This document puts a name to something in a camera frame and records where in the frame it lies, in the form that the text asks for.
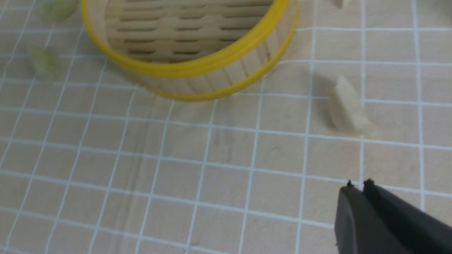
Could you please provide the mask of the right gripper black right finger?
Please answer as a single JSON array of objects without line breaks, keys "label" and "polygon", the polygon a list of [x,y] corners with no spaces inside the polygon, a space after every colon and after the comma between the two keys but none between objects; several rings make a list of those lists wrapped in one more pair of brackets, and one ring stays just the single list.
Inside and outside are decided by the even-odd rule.
[{"label": "right gripper black right finger", "polygon": [[375,184],[364,181],[363,195],[389,231],[414,254],[450,254],[451,226]]}]

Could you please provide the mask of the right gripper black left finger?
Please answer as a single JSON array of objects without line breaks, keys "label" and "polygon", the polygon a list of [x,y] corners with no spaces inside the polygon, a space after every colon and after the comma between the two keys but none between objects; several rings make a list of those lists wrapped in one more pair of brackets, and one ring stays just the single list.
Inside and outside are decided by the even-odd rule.
[{"label": "right gripper black left finger", "polygon": [[351,181],[340,188],[334,222],[339,254],[412,254]]}]

